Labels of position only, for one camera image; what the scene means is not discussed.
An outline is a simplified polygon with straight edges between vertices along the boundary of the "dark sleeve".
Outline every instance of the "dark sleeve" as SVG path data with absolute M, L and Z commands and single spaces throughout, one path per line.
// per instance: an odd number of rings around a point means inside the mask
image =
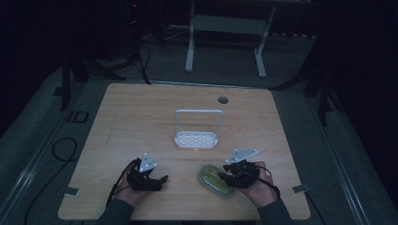
M 134 207 L 119 199 L 113 199 L 100 216 L 96 225 L 129 225 Z
M 263 225 L 290 225 L 293 223 L 282 199 L 264 207 L 257 208 L 257 211 L 260 214 Z

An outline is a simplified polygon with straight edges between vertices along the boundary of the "person's left hand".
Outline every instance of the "person's left hand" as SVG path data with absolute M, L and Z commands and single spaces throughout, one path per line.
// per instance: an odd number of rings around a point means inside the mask
M 130 187 L 129 182 L 127 181 L 127 173 L 129 172 L 130 168 L 133 166 L 134 164 L 128 167 L 126 169 L 126 172 L 123 174 L 122 181 L 117 186 L 114 198 L 124 201 L 130 204 L 131 206 L 135 207 L 135 205 L 141 199 L 143 199 L 143 197 L 147 194 L 148 191 L 135 191 L 134 189 L 132 189 L 132 187 Z

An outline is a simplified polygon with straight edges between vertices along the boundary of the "person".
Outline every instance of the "person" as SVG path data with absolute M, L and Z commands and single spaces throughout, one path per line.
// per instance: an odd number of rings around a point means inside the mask
M 265 162 L 254 162 L 258 168 L 266 168 Z M 260 169 L 259 178 L 273 185 L 272 177 L 266 170 Z M 127 173 L 123 174 L 114 198 L 100 216 L 96 225 L 128 225 L 134 207 L 145 198 L 147 191 L 134 191 L 127 181 Z M 278 199 L 275 190 L 260 181 L 256 181 L 246 189 L 238 189 L 257 207 L 261 221 L 264 225 L 292 224 L 291 219 L 282 199 Z

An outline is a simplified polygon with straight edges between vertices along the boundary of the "person's right hand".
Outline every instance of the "person's right hand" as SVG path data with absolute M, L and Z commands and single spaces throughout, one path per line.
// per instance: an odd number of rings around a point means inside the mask
M 266 168 L 266 163 L 263 161 L 254 162 L 254 164 L 257 167 Z M 267 175 L 267 171 L 263 168 L 258 168 L 260 171 L 259 178 L 273 185 L 272 177 Z M 258 180 L 255 181 L 252 186 L 247 187 L 246 189 L 239 188 L 238 191 L 246 195 L 246 197 L 248 197 L 257 208 L 266 206 L 278 200 L 275 190 Z

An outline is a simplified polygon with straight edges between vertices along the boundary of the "wooden table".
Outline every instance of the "wooden table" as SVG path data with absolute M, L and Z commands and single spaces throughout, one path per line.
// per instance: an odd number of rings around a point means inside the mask
M 221 104 L 219 97 L 227 97 Z M 219 143 L 210 150 L 180 149 L 174 142 L 175 111 L 215 109 L 224 112 Z M 268 90 L 205 86 L 111 84 L 91 128 L 58 215 L 62 219 L 97 219 L 115 180 L 133 159 L 148 153 L 158 166 L 151 178 L 168 174 L 160 192 L 146 196 L 131 219 L 259 219 L 241 193 L 222 199 L 197 181 L 207 164 L 222 167 L 235 149 L 257 149 L 249 161 L 265 161 L 293 219 L 310 216 L 299 175 Z

